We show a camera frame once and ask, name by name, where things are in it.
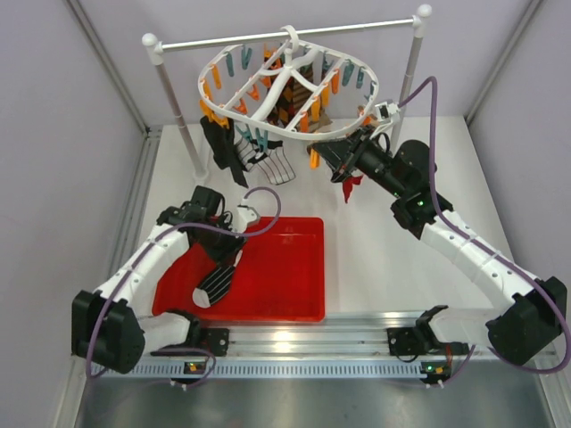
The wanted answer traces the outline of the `black white striped sock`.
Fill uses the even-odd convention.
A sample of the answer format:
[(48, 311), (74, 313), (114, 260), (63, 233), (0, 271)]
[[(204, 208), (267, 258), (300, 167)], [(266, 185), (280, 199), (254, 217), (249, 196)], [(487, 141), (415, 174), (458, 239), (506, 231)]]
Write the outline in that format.
[(233, 265), (214, 268), (194, 289), (194, 305), (207, 309), (223, 299), (230, 290), (235, 272)]

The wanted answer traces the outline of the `white clip sock hanger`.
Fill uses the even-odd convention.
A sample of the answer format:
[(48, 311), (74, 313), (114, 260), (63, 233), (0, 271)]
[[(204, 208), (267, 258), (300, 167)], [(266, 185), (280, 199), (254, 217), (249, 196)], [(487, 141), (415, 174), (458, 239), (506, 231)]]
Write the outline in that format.
[[(314, 142), (338, 139), (366, 122), (379, 92), (376, 73), (363, 61), (303, 41), (286, 26), (285, 41), (264, 47), (260, 60), (245, 44), (227, 45), (199, 74), (201, 125), (221, 169), (236, 165), (236, 140), (258, 156), (272, 149), (271, 138)], [(338, 94), (353, 87), (362, 96), (358, 115), (338, 128), (326, 123)]]

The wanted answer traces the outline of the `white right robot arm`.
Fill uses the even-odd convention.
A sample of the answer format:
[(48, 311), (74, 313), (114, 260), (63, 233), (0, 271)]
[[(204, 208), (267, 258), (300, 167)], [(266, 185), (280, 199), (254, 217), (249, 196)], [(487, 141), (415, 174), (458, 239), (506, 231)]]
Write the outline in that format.
[(434, 354), (459, 342), (486, 347), (511, 365), (524, 366), (564, 332), (566, 286), (503, 258), (450, 202), (431, 192), (434, 164), (427, 144), (408, 140), (389, 152), (366, 127), (344, 139), (316, 142), (311, 149), (330, 167), (332, 182), (345, 183), (359, 171), (394, 196), (391, 211), (397, 223), (441, 253), (491, 302), (491, 309), (439, 305), (425, 311), (413, 329), (424, 352)]

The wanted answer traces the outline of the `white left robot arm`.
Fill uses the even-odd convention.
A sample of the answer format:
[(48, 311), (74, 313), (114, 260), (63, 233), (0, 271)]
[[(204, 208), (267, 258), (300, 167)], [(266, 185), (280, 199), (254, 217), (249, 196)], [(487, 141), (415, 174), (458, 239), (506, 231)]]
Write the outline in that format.
[(197, 186), (190, 200), (170, 206), (128, 261), (92, 292), (81, 291), (71, 305), (73, 355), (125, 374), (139, 359), (167, 347), (183, 354), (199, 349), (198, 320), (182, 309), (153, 314), (157, 286), (193, 245), (217, 264), (236, 255), (255, 214), (241, 205), (225, 209), (224, 196)]

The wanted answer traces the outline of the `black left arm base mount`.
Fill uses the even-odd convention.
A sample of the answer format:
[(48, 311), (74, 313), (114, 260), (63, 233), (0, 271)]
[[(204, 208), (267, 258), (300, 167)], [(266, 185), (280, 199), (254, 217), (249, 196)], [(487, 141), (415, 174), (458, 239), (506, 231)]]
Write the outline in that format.
[(229, 333), (227, 328), (202, 328), (191, 331), (186, 339), (176, 345), (168, 345), (151, 352), (152, 356), (191, 356), (206, 350), (215, 357), (225, 357), (228, 353)]

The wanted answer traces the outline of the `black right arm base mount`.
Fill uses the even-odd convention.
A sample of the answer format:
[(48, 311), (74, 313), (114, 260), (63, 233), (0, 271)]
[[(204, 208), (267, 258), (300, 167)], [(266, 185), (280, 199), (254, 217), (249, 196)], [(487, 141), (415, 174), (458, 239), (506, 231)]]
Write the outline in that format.
[(426, 355), (428, 342), (416, 327), (394, 327), (386, 330), (389, 353), (393, 357), (411, 359)]

